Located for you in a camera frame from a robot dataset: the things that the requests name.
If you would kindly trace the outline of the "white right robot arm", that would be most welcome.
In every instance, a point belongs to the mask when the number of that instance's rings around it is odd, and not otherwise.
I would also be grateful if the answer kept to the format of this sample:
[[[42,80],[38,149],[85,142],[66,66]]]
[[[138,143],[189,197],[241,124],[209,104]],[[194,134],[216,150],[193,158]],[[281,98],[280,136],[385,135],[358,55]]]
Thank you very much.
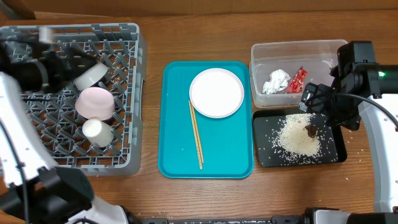
[[[374,171],[374,212],[308,208],[302,223],[397,223],[397,65],[376,62],[370,41],[351,41],[337,51],[330,86],[308,83],[299,109],[324,114],[327,125],[351,131],[364,124]]]

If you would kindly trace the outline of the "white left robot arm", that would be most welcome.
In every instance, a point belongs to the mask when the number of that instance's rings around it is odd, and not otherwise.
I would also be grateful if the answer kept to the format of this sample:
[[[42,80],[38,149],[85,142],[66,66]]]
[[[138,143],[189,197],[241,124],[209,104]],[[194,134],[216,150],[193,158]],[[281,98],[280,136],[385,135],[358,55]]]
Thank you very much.
[[[50,49],[52,30],[21,34],[13,41],[29,45],[30,60],[13,62],[1,50],[1,164],[7,192],[1,210],[26,223],[135,223],[124,207],[97,197],[79,169],[61,167],[49,154],[26,115],[23,92],[57,93],[69,83],[83,90],[108,69],[95,57],[67,47],[59,57]]]

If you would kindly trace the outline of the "small pink-white bowl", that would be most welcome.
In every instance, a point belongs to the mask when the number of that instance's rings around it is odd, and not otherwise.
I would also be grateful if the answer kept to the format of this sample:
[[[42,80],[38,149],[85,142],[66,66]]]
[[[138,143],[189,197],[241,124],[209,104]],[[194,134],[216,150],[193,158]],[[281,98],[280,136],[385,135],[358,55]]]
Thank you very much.
[[[114,97],[108,90],[89,87],[80,93],[75,109],[86,119],[108,120],[115,112]]]

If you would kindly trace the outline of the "cream white cup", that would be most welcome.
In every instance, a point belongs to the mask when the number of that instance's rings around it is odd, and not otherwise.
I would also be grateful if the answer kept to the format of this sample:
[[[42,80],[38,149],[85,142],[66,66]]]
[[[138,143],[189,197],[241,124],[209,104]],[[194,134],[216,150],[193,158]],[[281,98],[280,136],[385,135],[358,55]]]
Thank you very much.
[[[87,140],[97,147],[106,147],[114,138],[111,126],[97,119],[85,121],[82,131]]]

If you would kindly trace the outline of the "white tissue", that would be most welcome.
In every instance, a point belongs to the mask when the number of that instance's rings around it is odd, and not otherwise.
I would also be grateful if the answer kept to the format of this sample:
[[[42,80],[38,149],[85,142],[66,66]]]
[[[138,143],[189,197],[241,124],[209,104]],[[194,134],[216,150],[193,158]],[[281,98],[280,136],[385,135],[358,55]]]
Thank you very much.
[[[290,75],[282,69],[275,70],[270,73],[269,81],[263,84],[263,94],[274,94],[287,88]]]

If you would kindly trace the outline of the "grey-white bowl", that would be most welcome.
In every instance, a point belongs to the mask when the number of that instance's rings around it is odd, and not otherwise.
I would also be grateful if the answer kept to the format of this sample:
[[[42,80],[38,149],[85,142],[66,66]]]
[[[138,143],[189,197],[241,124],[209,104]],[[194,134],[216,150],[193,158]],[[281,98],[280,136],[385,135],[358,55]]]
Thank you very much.
[[[107,73],[108,67],[101,62],[98,62],[93,67],[89,68],[86,72],[74,79],[74,84],[78,90],[82,91],[86,88],[93,86],[99,82]]]

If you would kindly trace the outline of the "wooden chopstick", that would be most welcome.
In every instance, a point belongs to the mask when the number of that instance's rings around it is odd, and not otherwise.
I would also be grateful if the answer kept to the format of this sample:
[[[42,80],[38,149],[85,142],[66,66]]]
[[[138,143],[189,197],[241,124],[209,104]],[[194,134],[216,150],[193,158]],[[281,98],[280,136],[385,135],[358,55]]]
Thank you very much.
[[[198,128],[198,135],[199,135],[199,142],[200,142],[200,149],[201,149],[201,158],[202,158],[202,162],[203,162],[203,164],[204,164],[204,156],[203,156],[203,149],[202,149],[202,145],[201,145],[201,139],[200,139],[199,128]]]
[[[198,127],[197,127],[197,122],[196,122],[196,117],[195,117],[195,109],[192,106],[191,101],[188,101],[189,107],[190,107],[190,116],[192,120],[192,128],[193,128],[193,134],[195,138],[195,144],[196,144],[196,149],[197,149],[197,155],[198,155],[198,162],[200,166],[200,170],[203,169],[203,162],[201,158],[201,149],[200,149],[200,142],[199,142],[199,135],[198,135]]]

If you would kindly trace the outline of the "large white plate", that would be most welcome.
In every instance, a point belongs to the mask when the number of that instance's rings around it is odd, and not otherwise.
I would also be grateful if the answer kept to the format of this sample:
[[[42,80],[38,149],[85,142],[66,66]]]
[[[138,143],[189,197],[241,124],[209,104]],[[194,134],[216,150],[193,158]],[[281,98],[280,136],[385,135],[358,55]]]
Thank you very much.
[[[191,82],[189,99],[192,106],[209,118],[226,118],[241,107],[244,87],[233,72],[223,68],[209,68]]]

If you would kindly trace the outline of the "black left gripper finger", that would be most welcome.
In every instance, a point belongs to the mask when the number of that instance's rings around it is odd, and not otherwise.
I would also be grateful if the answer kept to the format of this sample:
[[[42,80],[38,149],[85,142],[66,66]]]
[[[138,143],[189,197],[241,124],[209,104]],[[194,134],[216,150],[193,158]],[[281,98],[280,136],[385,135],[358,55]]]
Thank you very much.
[[[70,59],[70,63],[80,70],[88,70],[97,64],[97,59],[95,57],[74,47],[67,48],[67,55]]]
[[[63,84],[67,86],[82,75],[83,74],[79,70],[66,70],[63,73]]]

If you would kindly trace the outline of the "red snack wrapper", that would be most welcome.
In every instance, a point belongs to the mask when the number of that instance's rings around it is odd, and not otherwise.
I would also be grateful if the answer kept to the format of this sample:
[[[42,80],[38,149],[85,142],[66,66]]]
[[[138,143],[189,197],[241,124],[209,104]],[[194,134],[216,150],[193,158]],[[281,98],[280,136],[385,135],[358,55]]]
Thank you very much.
[[[301,93],[303,90],[304,79],[307,76],[307,71],[300,67],[287,88],[286,93]]]

